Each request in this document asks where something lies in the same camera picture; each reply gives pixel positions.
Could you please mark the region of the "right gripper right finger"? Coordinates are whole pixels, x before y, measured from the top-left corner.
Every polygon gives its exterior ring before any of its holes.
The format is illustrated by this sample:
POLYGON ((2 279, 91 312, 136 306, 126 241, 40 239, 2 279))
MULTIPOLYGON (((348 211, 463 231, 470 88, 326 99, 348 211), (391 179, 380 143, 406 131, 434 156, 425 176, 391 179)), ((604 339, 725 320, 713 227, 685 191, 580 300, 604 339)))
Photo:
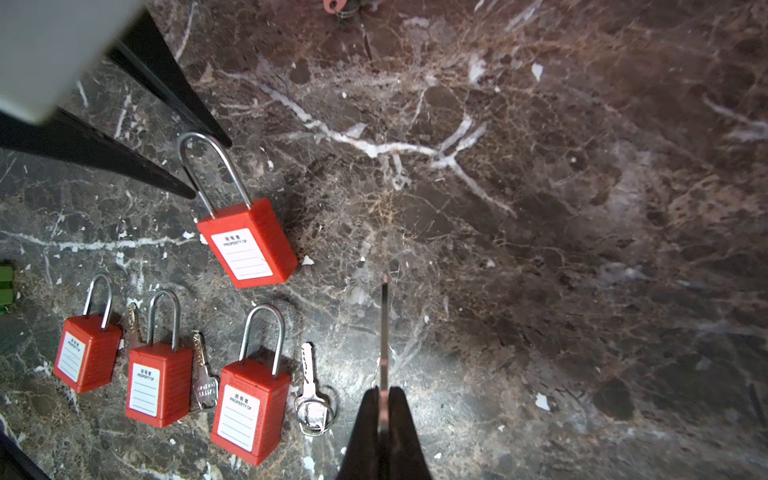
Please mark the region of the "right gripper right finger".
POLYGON ((407 397, 400 387, 391 387, 380 396, 380 478, 432 478, 407 397))

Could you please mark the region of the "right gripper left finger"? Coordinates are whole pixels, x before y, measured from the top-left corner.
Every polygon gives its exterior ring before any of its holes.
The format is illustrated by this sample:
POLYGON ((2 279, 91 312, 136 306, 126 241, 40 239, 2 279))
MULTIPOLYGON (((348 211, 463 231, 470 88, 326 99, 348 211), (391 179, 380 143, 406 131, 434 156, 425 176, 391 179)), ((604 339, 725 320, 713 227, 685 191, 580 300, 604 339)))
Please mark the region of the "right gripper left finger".
POLYGON ((379 478, 378 401, 379 390, 377 388, 365 392, 337 475, 338 480, 376 480, 379 478))

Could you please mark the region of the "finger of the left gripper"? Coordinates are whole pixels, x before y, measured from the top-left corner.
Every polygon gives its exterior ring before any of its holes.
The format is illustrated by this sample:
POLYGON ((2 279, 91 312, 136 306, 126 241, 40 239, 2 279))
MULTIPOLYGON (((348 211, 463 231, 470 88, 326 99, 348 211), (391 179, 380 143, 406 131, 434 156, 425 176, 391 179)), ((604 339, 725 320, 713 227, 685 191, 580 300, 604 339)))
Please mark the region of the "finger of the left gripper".
POLYGON ((232 140, 187 81, 150 12, 143 8, 107 57, 197 131, 225 147, 232 140))
POLYGON ((41 124, 3 113, 1 147, 120 174, 186 199, 196 197, 186 183, 61 108, 41 124))

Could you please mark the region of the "red padlock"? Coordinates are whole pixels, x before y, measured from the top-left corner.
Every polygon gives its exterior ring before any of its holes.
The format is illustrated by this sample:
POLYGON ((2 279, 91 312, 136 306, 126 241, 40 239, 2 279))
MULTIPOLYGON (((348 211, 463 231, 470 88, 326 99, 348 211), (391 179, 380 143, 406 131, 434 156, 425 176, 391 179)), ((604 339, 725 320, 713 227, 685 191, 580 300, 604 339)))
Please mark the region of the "red padlock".
POLYGON ((291 376, 280 370, 285 320, 275 306, 258 304, 246 317, 238 360, 222 369, 218 403, 210 440, 241 460, 258 466, 280 443, 291 376), (248 357, 250 331, 256 315, 275 319, 277 344, 272 364, 248 357))
POLYGON ((113 313, 112 282, 106 273, 91 280, 83 313, 66 318, 62 325, 53 372, 77 394, 101 388, 111 382, 122 329, 111 322, 113 313), (96 284, 106 285, 103 313, 91 313, 96 284))
POLYGON ((298 267, 298 258, 267 198, 251 199, 225 147, 214 137, 187 132, 177 141, 182 167, 208 215, 196 228, 238 289, 282 284, 298 267), (204 191, 186 156, 190 140, 207 143, 222 160, 242 202, 217 209, 204 191))
POLYGON ((125 415, 157 428, 164 428, 190 411, 194 351, 180 343, 181 312, 177 295, 158 290, 150 299, 146 343, 129 353, 129 385, 125 415), (162 298, 172 305, 169 343, 154 340, 156 313, 162 298))

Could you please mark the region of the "small dark brown padlock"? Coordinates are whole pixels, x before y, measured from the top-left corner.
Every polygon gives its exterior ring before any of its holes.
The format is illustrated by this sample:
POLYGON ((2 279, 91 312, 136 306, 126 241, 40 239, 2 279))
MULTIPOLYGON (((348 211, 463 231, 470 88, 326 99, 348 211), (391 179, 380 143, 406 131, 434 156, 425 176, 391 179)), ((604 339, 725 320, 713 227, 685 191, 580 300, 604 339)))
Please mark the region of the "small dark brown padlock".
POLYGON ((369 0, 324 0, 324 10, 338 18, 346 19, 354 16, 363 7, 370 4, 369 0))

